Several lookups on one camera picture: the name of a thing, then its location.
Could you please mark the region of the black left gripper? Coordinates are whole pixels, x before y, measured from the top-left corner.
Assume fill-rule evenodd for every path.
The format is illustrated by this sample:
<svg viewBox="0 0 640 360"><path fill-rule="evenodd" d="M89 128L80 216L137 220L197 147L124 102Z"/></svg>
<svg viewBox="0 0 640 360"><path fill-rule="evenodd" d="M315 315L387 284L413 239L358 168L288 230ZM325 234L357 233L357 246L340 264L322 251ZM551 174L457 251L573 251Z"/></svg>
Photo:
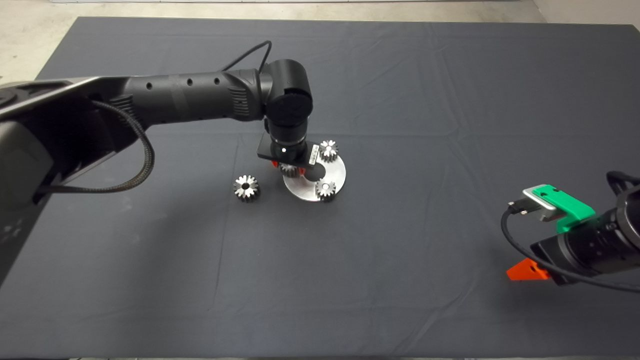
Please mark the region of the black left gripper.
<svg viewBox="0 0 640 360"><path fill-rule="evenodd" d="M294 145L282 145L270 136L263 133L257 148L259 158L271 161L274 168L279 168L280 164L299 167L298 176L304 177L307 169L304 167L314 167L318 162L320 154L320 144L303 139Z"/></svg>

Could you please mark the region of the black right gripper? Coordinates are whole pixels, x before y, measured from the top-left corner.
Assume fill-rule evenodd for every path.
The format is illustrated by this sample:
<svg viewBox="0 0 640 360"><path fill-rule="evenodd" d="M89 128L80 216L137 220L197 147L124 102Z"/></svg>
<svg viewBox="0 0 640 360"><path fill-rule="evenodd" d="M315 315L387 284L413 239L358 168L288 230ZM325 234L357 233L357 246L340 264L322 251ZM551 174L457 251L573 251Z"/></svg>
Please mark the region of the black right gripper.
<svg viewBox="0 0 640 360"><path fill-rule="evenodd" d="M574 260L569 251L565 235L554 235L537 241L530 245L530 250L535 257L544 262L580 275L578 262ZM550 273L532 259L522 259L506 271L506 276L511 281L546 281L551 279Z"/></svg>

